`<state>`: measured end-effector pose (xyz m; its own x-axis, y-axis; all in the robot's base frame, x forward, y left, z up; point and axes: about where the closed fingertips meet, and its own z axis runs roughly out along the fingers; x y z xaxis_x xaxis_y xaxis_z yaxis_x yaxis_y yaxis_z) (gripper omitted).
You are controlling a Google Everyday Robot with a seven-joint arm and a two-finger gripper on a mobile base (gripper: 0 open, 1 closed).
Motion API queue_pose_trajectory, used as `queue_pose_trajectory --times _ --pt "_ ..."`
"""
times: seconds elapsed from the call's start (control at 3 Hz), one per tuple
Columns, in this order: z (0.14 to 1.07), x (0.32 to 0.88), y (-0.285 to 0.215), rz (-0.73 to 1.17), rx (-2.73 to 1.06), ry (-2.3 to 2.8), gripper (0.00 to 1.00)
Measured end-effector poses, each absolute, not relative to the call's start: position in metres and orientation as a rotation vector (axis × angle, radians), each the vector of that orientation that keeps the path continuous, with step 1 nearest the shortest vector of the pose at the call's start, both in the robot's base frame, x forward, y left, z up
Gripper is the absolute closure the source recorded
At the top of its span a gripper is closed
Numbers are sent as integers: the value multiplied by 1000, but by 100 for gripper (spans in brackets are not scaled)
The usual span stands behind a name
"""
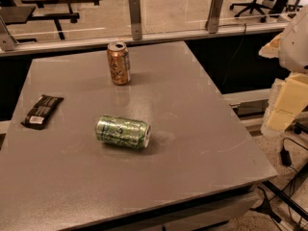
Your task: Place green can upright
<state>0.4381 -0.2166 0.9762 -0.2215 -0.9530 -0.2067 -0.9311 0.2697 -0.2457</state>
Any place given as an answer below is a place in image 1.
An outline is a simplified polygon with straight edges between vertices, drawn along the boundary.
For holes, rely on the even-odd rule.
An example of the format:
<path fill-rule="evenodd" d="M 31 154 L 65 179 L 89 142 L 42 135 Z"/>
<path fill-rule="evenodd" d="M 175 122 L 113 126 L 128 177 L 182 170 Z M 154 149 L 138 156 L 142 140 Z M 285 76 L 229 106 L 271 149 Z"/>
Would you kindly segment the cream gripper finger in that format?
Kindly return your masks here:
<path fill-rule="evenodd" d="M 282 34 L 275 36 L 270 42 L 262 46 L 259 50 L 259 55 L 264 58 L 272 59 L 279 57 L 279 45 Z"/>
<path fill-rule="evenodd" d="M 261 133 L 275 137 L 283 133 L 308 106 L 308 76 L 292 72 L 285 80 L 276 79 L 269 91 L 268 103 Z"/>

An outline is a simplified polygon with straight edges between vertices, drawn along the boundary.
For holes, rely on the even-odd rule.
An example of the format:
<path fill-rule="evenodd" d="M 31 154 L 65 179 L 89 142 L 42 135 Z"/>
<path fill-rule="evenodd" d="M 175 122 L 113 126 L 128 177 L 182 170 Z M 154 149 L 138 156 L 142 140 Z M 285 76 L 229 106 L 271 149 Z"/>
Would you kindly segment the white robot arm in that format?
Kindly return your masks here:
<path fill-rule="evenodd" d="M 261 133 L 275 137 L 308 106 L 308 6 L 302 7 L 284 31 L 260 49 L 259 55 L 277 58 L 290 71 L 287 78 L 272 84 L 263 116 Z"/>

